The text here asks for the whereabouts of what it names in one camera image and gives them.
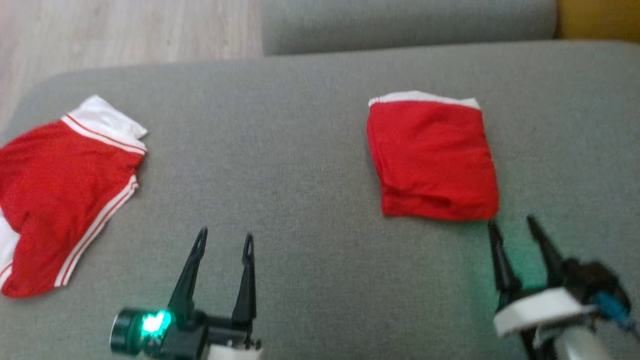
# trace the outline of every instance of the folded red cloth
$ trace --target folded red cloth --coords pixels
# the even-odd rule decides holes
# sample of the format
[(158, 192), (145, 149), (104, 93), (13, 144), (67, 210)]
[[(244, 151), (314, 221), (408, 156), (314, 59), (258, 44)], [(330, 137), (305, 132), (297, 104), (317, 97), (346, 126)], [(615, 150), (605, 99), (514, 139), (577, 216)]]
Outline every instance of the folded red cloth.
[(442, 220), (489, 220), (498, 186), (475, 99), (419, 91), (369, 101), (367, 135), (382, 212)]

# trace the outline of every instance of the gray fabric surface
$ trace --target gray fabric surface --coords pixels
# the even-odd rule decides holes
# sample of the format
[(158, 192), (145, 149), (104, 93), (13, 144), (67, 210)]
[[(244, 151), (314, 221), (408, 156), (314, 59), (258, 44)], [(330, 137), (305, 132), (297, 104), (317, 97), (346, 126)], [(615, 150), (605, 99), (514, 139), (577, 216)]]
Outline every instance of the gray fabric surface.
[(555, 0), (263, 0), (266, 55), (551, 39)]
[[(255, 335), (271, 359), (521, 359), (493, 329), (486, 224), (385, 218), (367, 101), (419, 89), (476, 97), (516, 270), (544, 281), (525, 224), (613, 266), (640, 304), (640, 47), (532, 42), (158, 65), (37, 86), (7, 138), (99, 94), (150, 133), (139, 192), (67, 288), (0, 299), (0, 358), (111, 359), (124, 306), (158, 308), (209, 226), (196, 304), (230, 315), (256, 245)], [(637, 345), (601, 327), (618, 359)]]

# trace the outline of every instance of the blue connector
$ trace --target blue connector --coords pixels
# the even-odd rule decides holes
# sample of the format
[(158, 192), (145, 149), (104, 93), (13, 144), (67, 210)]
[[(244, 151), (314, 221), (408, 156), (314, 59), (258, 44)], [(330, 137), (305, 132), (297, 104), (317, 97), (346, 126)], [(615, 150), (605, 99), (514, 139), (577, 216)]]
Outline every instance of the blue connector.
[(637, 338), (639, 337), (636, 329), (636, 320), (629, 316), (627, 309), (620, 304), (618, 299), (604, 291), (600, 291), (596, 294), (595, 300), (603, 315), (615, 321), (621, 330), (631, 332)]

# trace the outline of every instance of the red fabric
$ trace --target red fabric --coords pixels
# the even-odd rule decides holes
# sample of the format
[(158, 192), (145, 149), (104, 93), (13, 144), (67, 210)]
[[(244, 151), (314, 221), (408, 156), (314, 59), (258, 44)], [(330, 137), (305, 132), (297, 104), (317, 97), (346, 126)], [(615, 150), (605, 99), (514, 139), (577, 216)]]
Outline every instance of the red fabric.
[(142, 157), (82, 136), (61, 120), (1, 148), (0, 208), (20, 234), (2, 293), (38, 295), (54, 288), (58, 274), (72, 271), (63, 265), (77, 261), (81, 252), (70, 257), (74, 247), (92, 223), (106, 221), (103, 209), (112, 199), (127, 187), (126, 195), (133, 192)]
[(479, 109), (435, 101), (376, 102), (367, 135), (385, 215), (488, 220), (498, 211)]

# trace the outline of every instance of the white trim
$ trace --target white trim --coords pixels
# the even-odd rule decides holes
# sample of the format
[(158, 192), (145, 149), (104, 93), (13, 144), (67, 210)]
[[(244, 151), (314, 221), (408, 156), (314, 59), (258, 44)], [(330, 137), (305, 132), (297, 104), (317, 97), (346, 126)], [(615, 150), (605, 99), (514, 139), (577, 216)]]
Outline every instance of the white trim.
[(565, 288), (553, 288), (510, 304), (495, 315), (493, 324), (503, 337), (592, 311), (594, 307), (583, 306)]
[(144, 154), (147, 150), (145, 144), (138, 140), (147, 134), (147, 129), (97, 95), (62, 117), (62, 121), (83, 136), (126, 151)]
[(19, 240), (20, 234), (13, 230), (0, 209), (0, 288), (11, 275), (11, 268), (4, 274), (1, 272), (13, 262), (13, 253)]
[(480, 104), (476, 101), (475, 98), (470, 99), (452, 99), (450, 97), (444, 97), (434, 94), (428, 94), (426, 92), (421, 92), (418, 90), (412, 91), (404, 91), (404, 92), (392, 92), (387, 95), (382, 95), (378, 97), (374, 97), (369, 100), (369, 107), (373, 104), (377, 104), (379, 102), (396, 102), (396, 101), (431, 101), (431, 102), (441, 102), (443, 104), (453, 104), (453, 105), (461, 105), (467, 106), (469, 108), (474, 108), (480, 110)]
[(118, 195), (116, 195), (113, 199), (111, 199), (104, 208), (98, 213), (98, 216), (95, 217), (95, 220), (92, 222), (91, 226), (84, 233), (84, 236), (80, 239), (80, 241), (76, 244), (76, 246), (71, 250), (71, 253), (67, 256), (60, 272), (58, 272), (58, 276), (56, 277), (56, 282), (54, 285), (56, 287), (67, 285), (69, 282), (69, 277), (71, 273), (74, 271), (74, 268), (77, 265), (78, 259), (82, 256), (82, 253), (86, 250), (89, 244), (93, 241), (93, 239), (100, 233), (105, 223), (111, 218), (113, 213), (122, 206), (127, 200), (133, 195), (135, 189), (138, 187), (136, 184), (136, 176), (133, 175), (129, 179), (127, 185), (122, 189)]

